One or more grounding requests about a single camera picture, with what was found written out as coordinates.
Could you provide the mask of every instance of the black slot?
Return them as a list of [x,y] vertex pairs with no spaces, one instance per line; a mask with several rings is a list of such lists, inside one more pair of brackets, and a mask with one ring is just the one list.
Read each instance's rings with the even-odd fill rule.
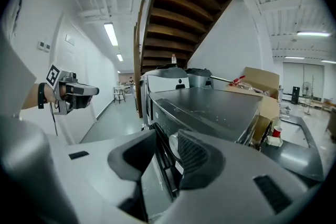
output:
[[150,101],[150,98],[149,97],[147,97],[146,98],[146,111],[147,111],[147,116],[149,116],[149,108],[148,108],[148,102]]
[[151,99],[151,120],[153,121],[153,100]]
[[88,152],[80,151],[80,152],[69,154],[69,157],[70,157],[70,159],[78,159],[78,158],[82,158],[82,157],[87,156],[87,155],[89,155]]
[[185,85],[184,84],[176,85],[175,89],[185,89]]
[[81,95],[83,95],[83,94],[84,94],[84,89],[83,89],[83,88],[80,88],[80,87],[73,87],[72,92],[73,92],[74,94],[81,94]]
[[253,180],[272,206],[275,213],[280,213],[291,204],[289,198],[269,176],[258,176]]

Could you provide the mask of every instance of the wooden staircase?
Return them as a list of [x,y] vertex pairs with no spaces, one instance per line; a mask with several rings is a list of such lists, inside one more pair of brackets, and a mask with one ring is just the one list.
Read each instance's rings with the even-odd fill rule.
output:
[[231,0],[151,0],[141,73],[171,63],[185,67]]

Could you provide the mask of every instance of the wrist strap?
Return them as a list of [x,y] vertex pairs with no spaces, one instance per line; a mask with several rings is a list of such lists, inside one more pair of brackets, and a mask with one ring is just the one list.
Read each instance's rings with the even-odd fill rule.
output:
[[38,86],[38,92],[37,92],[38,109],[43,109],[44,104],[47,102],[47,99],[44,96],[44,85],[45,83],[40,83],[40,85]]

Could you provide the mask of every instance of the fluorescent light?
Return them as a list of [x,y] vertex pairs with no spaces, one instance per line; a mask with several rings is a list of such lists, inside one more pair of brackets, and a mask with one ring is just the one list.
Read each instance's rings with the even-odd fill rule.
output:
[[299,31],[298,36],[318,36],[318,37],[329,37],[330,33],[327,32],[309,32],[309,31]]
[[113,24],[104,24],[104,27],[105,27],[105,31],[106,31],[107,35],[110,38],[112,46],[117,46],[118,45],[118,41],[117,41],[116,34],[114,32]]
[[123,61],[123,59],[122,59],[122,57],[121,57],[121,54],[117,54],[117,57],[118,57],[118,59],[119,59],[119,61]]
[[322,60],[321,62],[336,63],[335,61]]
[[304,59],[304,57],[285,56],[287,59]]

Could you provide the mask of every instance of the black cable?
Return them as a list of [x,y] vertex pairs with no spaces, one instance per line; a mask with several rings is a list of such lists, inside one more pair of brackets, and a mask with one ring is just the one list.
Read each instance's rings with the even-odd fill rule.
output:
[[50,105],[51,116],[53,116],[52,119],[54,120],[56,136],[58,136],[58,133],[57,133],[57,127],[56,127],[56,121],[55,121],[55,116],[54,116],[54,110],[52,109],[53,105],[52,105],[51,103],[49,103],[49,105]]

